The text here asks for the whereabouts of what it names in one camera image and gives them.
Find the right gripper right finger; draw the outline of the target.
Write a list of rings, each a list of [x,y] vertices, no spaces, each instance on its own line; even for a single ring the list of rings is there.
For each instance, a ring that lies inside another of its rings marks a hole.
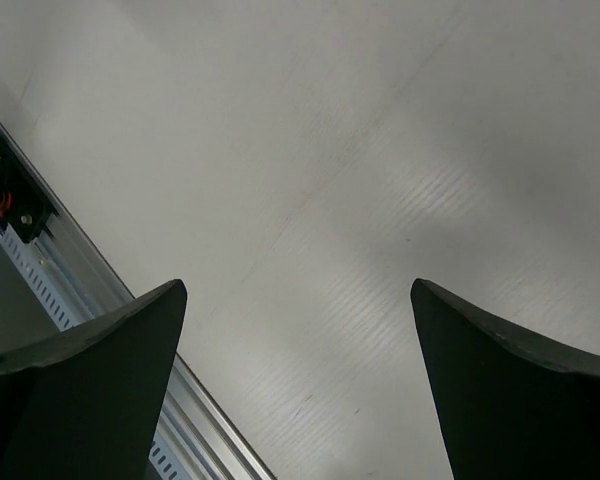
[[[600,479],[600,356],[414,281],[416,331],[456,479]]]

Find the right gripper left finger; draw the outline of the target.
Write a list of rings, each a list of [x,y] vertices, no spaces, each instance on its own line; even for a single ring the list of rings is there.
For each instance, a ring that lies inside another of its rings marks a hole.
[[[0,479],[142,479],[181,335],[171,280],[0,353]]]

